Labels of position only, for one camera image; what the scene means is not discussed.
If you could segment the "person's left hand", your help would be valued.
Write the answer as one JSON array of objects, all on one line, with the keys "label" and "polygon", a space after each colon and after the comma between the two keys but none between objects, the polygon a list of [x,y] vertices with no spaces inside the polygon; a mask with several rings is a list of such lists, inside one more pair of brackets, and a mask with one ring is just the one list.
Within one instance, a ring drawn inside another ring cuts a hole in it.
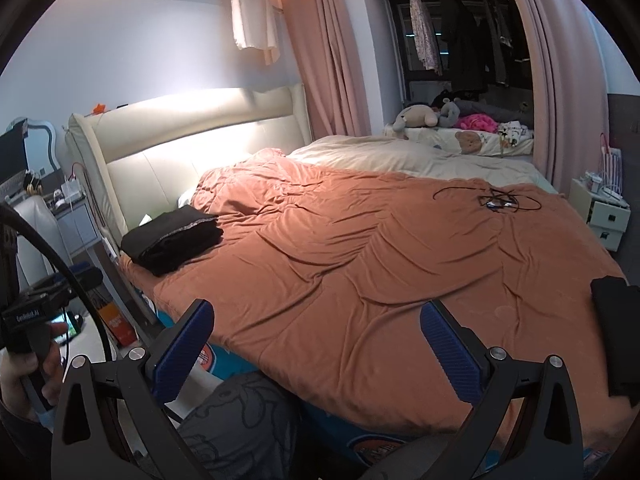
[{"label": "person's left hand", "polygon": [[[67,330],[65,323],[51,323],[49,327],[53,339],[65,334]],[[41,389],[41,394],[51,405],[58,403],[63,381],[60,346],[53,339],[47,357],[42,363],[43,373],[48,376],[48,380]],[[38,416],[29,401],[22,377],[32,374],[38,368],[39,362],[35,353],[13,354],[6,350],[1,352],[2,402],[12,415],[33,422],[38,420]]]}]

